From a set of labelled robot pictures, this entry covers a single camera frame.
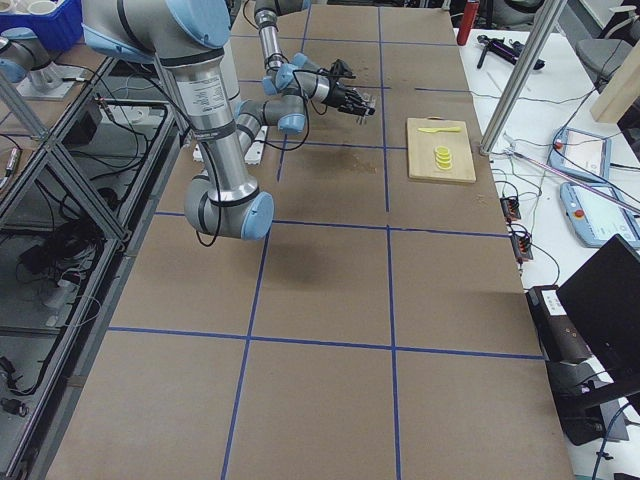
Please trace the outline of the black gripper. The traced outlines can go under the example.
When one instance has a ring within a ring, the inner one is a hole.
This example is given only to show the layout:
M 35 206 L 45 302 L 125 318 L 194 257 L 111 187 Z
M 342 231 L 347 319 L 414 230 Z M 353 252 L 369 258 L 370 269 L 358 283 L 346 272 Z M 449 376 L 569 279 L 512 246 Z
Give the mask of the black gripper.
M 365 91 L 354 90 L 364 103 L 356 103 L 351 89 L 339 82 L 332 84 L 329 93 L 329 106 L 342 113 L 350 113 L 355 116 L 373 116 L 375 114 L 376 97 Z

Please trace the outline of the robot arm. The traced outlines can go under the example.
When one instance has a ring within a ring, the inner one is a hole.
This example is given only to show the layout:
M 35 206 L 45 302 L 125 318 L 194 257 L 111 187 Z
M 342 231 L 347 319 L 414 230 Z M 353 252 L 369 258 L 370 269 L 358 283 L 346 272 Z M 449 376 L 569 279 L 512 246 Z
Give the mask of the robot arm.
M 257 29 L 266 76 L 263 89 L 268 95 L 297 93 L 305 100 L 317 101 L 327 107 L 360 119 L 375 113 L 375 100 L 344 83 L 355 74 L 344 60 L 336 59 L 323 67 L 307 55 L 298 52 L 287 57 L 279 43 L 278 19 L 310 8 L 309 1 L 256 1 L 253 20 Z
M 306 100 L 294 88 L 263 102 L 233 106 L 221 69 L 231 20 L 223 1 L 85 1 L 86 44 L 110 57 L 155 63 L 175 87 L 205 170 L 191 181 L 185 216 L 199 233 L 259 240 L 274 217 L 272 196 L 246 168 L 245 154 L 264 125 L 302 131 Z

